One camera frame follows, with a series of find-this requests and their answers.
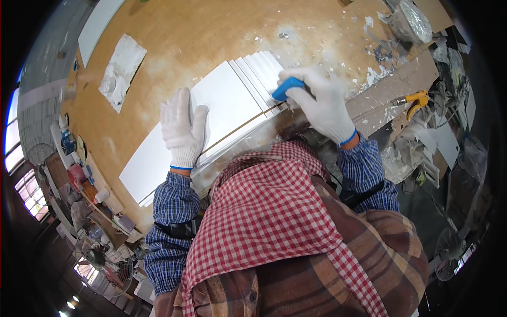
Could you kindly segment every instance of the white work glove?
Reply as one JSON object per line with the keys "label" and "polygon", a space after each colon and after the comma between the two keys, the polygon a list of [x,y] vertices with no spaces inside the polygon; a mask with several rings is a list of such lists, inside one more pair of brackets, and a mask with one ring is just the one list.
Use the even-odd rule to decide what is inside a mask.
{"label": "white work glove", "polygon": [[160,124],[165,147],[171,151],[171,167],[192,169],[204,147],[204,128],[208,109],[195,109],[194,122],[189,116],[190,91],[179,88],[167,102],[160,104]]}
{"label": "white work glove", "polygon": [[288,68],[278,76],[279,83],[295,77],[310,88],[315,99],[299,87],[290,88],[285,94],[289,97],[289,104],[295,101],[301,107],[315,130],[339,145],[354,137],[356,129],[347,113],[338,83],[325,78],[316,68]]}

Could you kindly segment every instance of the fan grille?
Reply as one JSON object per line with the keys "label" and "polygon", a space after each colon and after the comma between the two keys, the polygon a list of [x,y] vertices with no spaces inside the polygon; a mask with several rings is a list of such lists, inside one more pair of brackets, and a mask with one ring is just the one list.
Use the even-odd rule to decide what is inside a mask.
{"label": "fan grille", "polygon": [[440,259],[435,273],[441,281],[450,280],[454,276],[454,270],[458,267],[458,261],[449,258],[456,248],[460,248],[457,235],[449,228],[444,229],[438,238],[435,248],[435,259]]}

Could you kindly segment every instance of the window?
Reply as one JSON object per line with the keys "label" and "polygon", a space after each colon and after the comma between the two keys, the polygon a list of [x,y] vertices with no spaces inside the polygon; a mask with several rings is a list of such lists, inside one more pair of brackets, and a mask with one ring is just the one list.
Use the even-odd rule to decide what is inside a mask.
{"label": "window", "polygon": [[18,96],[19,88],[14,90],[11,97],[11,104],[9,106],[9,114],[7,117],[7,129],[5,133],[5,147],[4,153],[5,167],[7,172],[11,172],[16,166],[19,166],[23,160],[23,150],[19,142],[19,128],[18,128]]}
{"label": "window", "polygon": [[[78,263],[84,260],[85,258],[81,257]],[[85,265],[76,264],[76,266],[74,267],[74,271],[76,271],[77,274],[82,276],[88,282],[88,285],[92,284],[98,275],[98,271],[91,264]]]}
{"label": "window", "polygon": [[25,176],[23,176],[23,178],[21,178],[14,186],[14,188],[25,203],[26,209],[38,221],[40,221],[48,213],[49,208],[46,203],[46,199],[44,198],[42,189],[37,183],[33,169],[26,173]]}

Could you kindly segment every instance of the wooden table surface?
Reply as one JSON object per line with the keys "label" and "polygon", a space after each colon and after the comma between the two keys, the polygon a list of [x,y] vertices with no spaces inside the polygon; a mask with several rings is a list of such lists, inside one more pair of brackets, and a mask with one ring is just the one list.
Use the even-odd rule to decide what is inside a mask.
{"label": "wooden table surface", "polygon": [[[161,102],[178,87],[192,88],[224,60],[263,50],[286,68],[320,65],[343,79],[346,99],[351,99],[422,50],[403,49],[379,19],[389,13],[382,0],[347,6],[340,0],[125,0],[86,68],[77,52],[81,68],[70,70],[68,77],[68,83],[77,84],[77,97],[64,102],[61,113],[69,114],[69,130],[94,153],[125,205],[123,213],[146,233],[153,223],[152,206],[139,207],[118,176],[159,122]],[[373,27],[367,30],[368,20]],[[124,33],[148,52],[118,114],[98,87]]]}

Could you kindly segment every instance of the electric fan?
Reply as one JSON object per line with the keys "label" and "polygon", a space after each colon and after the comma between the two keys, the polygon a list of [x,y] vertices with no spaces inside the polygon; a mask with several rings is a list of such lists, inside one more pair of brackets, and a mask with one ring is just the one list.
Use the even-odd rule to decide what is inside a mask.
{"label": "electric fan", "polygon": [[97,270],[88,285],[104,297],[117,297],[127,291],[132,283],[133,265],[130,257],[113,262],[107,258],[101,245],[89,248],[84,252],[85,261],[79,265],[91,264]]}
{"label": "electric fan", "polygon": [[454,276],[454,270],[458,267],[458,260],[465,248],[466,241],[460,240],[451,229],[446,228],[440,233],[435,248],[435,259],[440,259],[435,270],[439,280],[447,281]]}

